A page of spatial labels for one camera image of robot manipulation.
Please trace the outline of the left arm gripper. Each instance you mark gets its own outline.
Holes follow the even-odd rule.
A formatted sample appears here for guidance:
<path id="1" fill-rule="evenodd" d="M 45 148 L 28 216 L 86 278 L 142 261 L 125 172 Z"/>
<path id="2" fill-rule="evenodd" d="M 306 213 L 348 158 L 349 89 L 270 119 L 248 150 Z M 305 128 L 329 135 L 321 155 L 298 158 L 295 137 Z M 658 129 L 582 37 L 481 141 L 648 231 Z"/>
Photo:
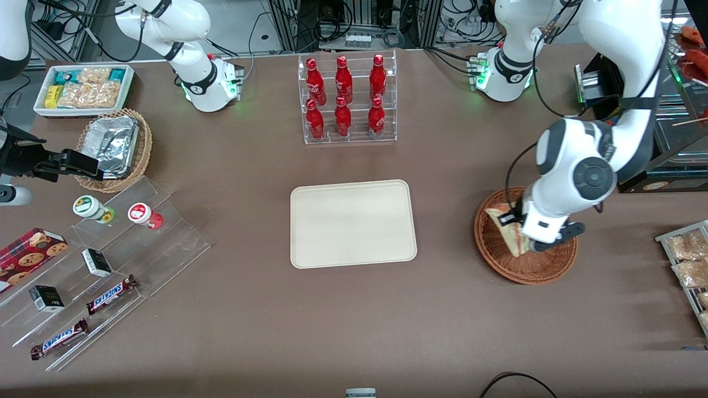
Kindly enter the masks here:
<path id="1" fill-rule="evenodd" d="M 556 242 L 560 229 L 570 217 L 567 213 L 547 211 L 532 199 L 523 200 L 522 210 L 523 214 L 511 211 L 498 215 L 498 224 L 501 227 L 522 226 L 522 234 L 529 238 L 529 249 L 537 253 L 551 248 L 551 243 Z"/>

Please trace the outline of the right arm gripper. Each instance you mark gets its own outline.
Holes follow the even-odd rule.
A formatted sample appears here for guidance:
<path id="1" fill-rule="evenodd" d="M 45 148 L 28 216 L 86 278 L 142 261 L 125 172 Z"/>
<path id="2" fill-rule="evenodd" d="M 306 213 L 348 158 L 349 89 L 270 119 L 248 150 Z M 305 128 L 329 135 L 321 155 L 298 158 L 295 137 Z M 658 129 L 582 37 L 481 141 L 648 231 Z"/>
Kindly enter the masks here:
<path id="1" fill-rule="evenodd" d="M 38 178 L 56 183 L 59 175 L 65 175 L 55 156 L 58 152 L 43 147 L 46 139 L 37 138 L 20 129 L 2 129 L 1 172 L 3 175 L 20 178 Z M 90 180 L 104 180 L 97 159 L 72 149 L 64 150 L 64 166 L 69 174 Z"/>

